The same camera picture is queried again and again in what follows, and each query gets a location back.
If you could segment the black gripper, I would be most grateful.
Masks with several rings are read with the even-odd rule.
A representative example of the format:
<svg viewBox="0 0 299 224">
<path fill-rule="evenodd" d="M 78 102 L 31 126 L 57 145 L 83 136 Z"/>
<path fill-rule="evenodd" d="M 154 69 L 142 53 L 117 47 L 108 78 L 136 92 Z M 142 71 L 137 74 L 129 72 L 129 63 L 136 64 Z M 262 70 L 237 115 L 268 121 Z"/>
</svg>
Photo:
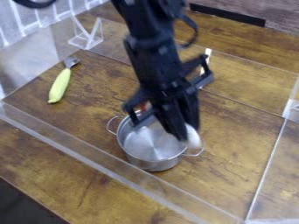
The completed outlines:
<svg viewBox="0 0 299 224">
<path fill-rule="evenodd" d="M 132 37 L 124 39 L 125 52 L 134 69 L 138 89 L 124 103 L 132 124 L 138 125 L 149 115 L 154 115 L 166 133 L 178 141 L 186 140 L 188 123 L 200 127 L 197 89 L 212 82 L 208 55 L 200 53 L 185 62 L 180 61 L 172 40 L 144 44 Z M 150 108 L 140 111 L 140 104 L 150 103 Z"/>
</svg>

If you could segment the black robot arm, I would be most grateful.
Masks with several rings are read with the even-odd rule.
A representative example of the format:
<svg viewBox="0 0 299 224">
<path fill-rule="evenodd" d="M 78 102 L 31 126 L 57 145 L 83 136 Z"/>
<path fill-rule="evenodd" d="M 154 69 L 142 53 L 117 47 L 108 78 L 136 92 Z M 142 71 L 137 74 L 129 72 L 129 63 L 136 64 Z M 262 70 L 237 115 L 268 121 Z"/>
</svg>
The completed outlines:
<svg viewBox="0 0 299 224">
<path fill-rule="evenodd" d="M 110 0 L 125 20 L 125 52 L 138 80 L 138 89 L 122 110 L 133 124 L 144 119 L 134 107 L 148 102 L 164 130 L 177 140 L 188 139 L 186 128 L 198 127 L 197 88 L 210 82 L 205 54 L 182 62 L 177 51 L 188 44 L 173 41 L 173 21 L 181 20 L 193 30 L 198 26 L 182 12 L 185 0 Z"/>
</svg>

